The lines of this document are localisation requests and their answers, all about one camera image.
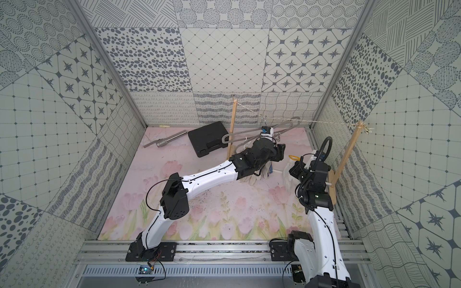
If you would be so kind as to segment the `grey clip hanger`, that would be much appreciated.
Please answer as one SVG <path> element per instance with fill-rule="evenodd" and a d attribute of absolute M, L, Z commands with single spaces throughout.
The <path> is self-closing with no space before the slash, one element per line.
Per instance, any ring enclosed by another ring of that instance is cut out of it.
<path fill-rule="evenodd" d="M 297 116 L 292 117 L 288 120 L 282 121 L 275 126 L 270 126 L 274 128 L 274 143 L 280 140 L 280 136 L 293 128 L 297 128 L 301 124 L 301 119 Z M 242 132 L 228 133 L 222 137 L 222 142 L 224 144 L 230 144 L 231 151 L 237 152 L 241 147 L 245 149 L 252 144 L 252 142 L 260 139 L 259 135 L 261 128 L 254 128 L 250 130 L 244 130 Z"/>

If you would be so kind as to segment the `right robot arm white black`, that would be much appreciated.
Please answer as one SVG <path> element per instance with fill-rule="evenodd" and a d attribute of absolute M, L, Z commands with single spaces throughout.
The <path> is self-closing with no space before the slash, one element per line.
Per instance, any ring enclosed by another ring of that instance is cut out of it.
<path fill-rule="evenodd" d="M 358 288 L 343 261 L 334 229 L 334 205 L 326 191 L 331 167 L 325 160 L 332 144 L 332 137 L 326 137 L 309 164 L 301 156 L 289 170 L 290 176 L 299 180 L 295 195 L 305 208 L 313 235 L 291 232 L 288 249 L 301 265 L 307 288 Z"/>

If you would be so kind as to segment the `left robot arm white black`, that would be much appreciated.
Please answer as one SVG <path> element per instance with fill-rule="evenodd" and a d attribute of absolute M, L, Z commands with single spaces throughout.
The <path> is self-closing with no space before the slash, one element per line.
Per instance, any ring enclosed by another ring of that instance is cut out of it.
<path fill-rule="evenodd" d="M 278 144 L 271 137 L 262 137 L 218 166 L 194 175 L 180 176 L 174 173 L 160 181 L 165 186 L 158 208 L 147 206 L 156 214 L 149 226 L 131 243 L 128 252 L 136 260 L 147 252 L 153 252 L 171 224 L 188 214 L 191 200 L 215 186 L 248 176 L 259 176 L 266 164 L 284 159 L 285 149 L 285 144 Z"/>

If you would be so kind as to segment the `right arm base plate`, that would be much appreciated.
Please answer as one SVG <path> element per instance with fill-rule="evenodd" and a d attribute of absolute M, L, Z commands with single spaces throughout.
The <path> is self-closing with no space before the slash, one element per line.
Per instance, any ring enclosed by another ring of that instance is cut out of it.
<path fill-rule="evenodd" d="M 268 245 L 270 247 L 272 262 L 298 261 L 294 252 L 289 249 L 287 240 L 274 239 Z"/>

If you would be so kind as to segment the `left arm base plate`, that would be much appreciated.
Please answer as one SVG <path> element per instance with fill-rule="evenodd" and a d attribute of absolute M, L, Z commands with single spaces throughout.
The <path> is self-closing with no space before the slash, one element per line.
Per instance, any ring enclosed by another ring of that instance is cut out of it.
<path fill-rule="evenodd" d="M 173 262 L 176 246 L 176 242 L 161 242 L 156 248 L 147 249 L 141 241 L 135 241 L 128 248 L 126 262 L 147 262 L 154 260 Z"/>

